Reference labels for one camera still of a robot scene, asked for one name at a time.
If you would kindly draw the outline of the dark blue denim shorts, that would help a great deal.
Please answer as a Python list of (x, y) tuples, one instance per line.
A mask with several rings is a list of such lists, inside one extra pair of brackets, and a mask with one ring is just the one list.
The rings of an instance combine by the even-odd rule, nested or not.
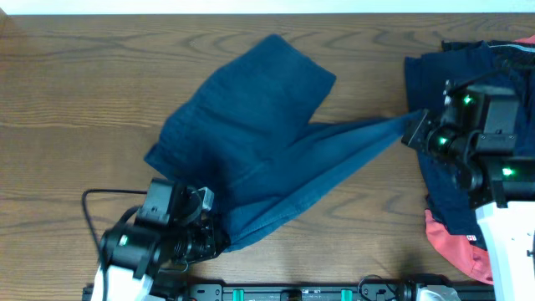
[(170, 180), (211, 189), (229, 250), (248, 247), (373, 160), (411, 120), (312, 122), (334, 82), (270, 35), (215, 71), (166, 120), (145, 161)]

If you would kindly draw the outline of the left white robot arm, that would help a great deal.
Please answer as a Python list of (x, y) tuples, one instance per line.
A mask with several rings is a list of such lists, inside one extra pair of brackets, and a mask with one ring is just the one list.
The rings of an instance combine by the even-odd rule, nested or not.
[(99, 242), (99, 269), (95, 275), (93, 300), (177, 299), (178, 288), (157, 283), (181, 266), (218, 257), (230, 244), (228, 235), (212, 219), (152, 223), (137, 218), (121, 219), (107, 229)]

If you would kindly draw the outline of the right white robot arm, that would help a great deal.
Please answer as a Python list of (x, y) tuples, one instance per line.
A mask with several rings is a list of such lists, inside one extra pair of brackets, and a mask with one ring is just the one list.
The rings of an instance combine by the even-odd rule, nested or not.
[(534, 160), (513, 154), (515, 117), (423, 110), (402, 138), (454, 167), (487, 246), (498, 300), (534, 298)]

